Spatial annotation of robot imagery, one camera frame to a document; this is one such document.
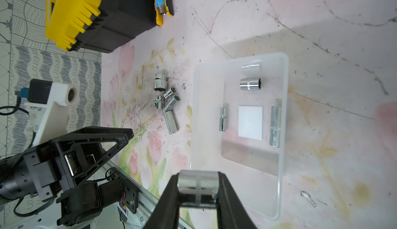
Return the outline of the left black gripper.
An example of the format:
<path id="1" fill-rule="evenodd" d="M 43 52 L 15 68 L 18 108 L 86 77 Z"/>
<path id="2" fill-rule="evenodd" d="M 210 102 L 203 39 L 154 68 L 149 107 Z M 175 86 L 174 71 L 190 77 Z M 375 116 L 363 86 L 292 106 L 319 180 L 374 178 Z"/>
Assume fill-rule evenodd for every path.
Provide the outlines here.
<path id="1" fill-rule="evenodd" d="M 134 137 L 130 128 L 85 127 L 23 153 L 36 193 L 42 201 L 88 180 Z"/>

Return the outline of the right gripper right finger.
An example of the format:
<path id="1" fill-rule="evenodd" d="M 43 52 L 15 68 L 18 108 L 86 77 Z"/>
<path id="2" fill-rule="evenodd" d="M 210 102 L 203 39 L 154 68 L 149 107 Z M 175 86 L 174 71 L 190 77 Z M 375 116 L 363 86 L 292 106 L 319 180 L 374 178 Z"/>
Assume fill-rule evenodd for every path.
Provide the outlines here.
<path id="1" fill-rule="evenodd" d="M 224 173 L 218 172 L 217 221 L 219 229 L 256 229 Z"/>

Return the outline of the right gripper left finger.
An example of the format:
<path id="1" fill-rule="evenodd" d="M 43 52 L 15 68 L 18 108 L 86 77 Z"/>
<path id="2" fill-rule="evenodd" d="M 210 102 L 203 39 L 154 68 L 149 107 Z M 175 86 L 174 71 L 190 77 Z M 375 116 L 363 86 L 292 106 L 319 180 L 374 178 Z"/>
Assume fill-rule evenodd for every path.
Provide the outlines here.
<path id="1" fill-rule="evenodd" d="M 178 190 L 179 174 L 173 175 L 158 201 L 144 229 L 177 229 L 181 194 Z"/>

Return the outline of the slim chrome socket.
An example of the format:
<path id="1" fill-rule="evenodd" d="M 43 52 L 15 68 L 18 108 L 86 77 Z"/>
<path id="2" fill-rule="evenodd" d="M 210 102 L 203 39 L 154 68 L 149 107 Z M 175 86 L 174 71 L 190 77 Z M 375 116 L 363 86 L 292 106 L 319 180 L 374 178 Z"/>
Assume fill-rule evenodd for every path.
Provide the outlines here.
<path id="1" fill-rule="evenodd" d="M 226 120 L 227 120 L 227 108 L 222 107 L 220 109 L 220 120 L 219 120 L 219 130 L 221 132 L 226 131 Z"/>

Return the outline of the short wide chrome socket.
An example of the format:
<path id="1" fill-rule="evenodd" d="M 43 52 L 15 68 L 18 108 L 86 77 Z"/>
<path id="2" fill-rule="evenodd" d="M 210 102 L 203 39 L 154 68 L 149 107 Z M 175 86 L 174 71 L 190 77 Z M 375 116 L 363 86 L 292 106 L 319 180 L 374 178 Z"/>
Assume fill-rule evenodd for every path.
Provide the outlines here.
<path id="1" fill-rule="evenodd" d="M 240 81 L 240 89 L 243 91 L 255 91 L 261 89 L 260 78 L 243 78 Z"/>

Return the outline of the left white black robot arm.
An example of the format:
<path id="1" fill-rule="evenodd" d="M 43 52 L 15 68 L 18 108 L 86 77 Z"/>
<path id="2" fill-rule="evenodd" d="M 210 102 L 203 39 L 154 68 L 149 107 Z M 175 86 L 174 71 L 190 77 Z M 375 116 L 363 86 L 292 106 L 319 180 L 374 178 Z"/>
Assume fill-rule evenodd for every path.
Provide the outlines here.
<path id="1" fill-rule="evenodd" d="M 1 160 L 1 204 L 42 201 L 87 181 L 134 137 L 130 128 L 85 127 Z"/>

